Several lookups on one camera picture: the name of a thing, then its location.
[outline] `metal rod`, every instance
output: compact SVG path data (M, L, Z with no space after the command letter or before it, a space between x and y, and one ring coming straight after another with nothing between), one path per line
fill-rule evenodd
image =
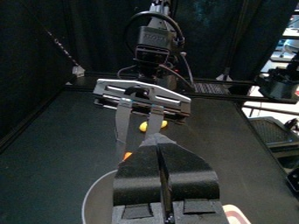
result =
M295 112L287 111L287 110L274 109L274 108L260 108L260 107L248 106L248 105L244 105L243 108L259 109L259 110L264 110L264 111L270 111L270 112L275 112L275 113L280 113L280 114L287 114L290 116L299 116L299 113L295 113Z

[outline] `black wall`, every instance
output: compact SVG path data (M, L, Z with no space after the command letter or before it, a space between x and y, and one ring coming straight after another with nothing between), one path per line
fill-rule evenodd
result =
M121 39L124 27L139 11L148 10L149 3L149 0L0 2L0 139L72 77L71 61L40 24L87 70L116 72L133 64ZM195 77L215 78L223 73L242 3L179 1L175 20L186 37ZM252 80L258 75L296 3L296 0L248 0L231 64L234 79Z

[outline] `black table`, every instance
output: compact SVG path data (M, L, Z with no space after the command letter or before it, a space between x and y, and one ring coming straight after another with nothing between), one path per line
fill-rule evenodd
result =
M116 168L115 114L92 93L64 91L0 156L0 223L81 223L85 193ZM133 116L128 145L144 134ZM161 131L206 159L219 175L220 201L252 223L298 223L286 174L232 102L194 100L183 126Z

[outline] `dark enclosure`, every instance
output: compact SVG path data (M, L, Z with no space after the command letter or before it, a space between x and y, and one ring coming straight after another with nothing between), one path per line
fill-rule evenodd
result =
M230 44L243 1L174 2L194 76L215 79L231 58L231 78L252 81L276 48L298 1L248 0L234 52ZM61 92L65 83L76 80L75 65L55 41L87 71L115 73L133 64L123 30L149 4L149 0L0 1L1 224L80 223L84 193L115 169L115 114L97 111L91 93ZM132 42L143 22L131 31ZM191 106L194 117L187 125L178 131L171 126L165 134L211 162L219 183L230 183L223 186L223 203L244 205L252 223L276 223L278 204L287 208L279 211L280 219L298 220L298 204L280 168L236 105L200 99ZM219 141L214 133L220 133ZM133 134L137 146L143 137Z

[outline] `metal bracket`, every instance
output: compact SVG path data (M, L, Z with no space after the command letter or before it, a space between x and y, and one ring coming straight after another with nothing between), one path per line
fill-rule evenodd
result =
M144 94L127 91L128 89L144 90ZM163 115L167 120L179 124L191 114L191 98L175 93L167 88L136 80L99 79L93 90L95 103L107 108L117 108L121 98L132 100L132 112L147 116L152 105L163 107Z

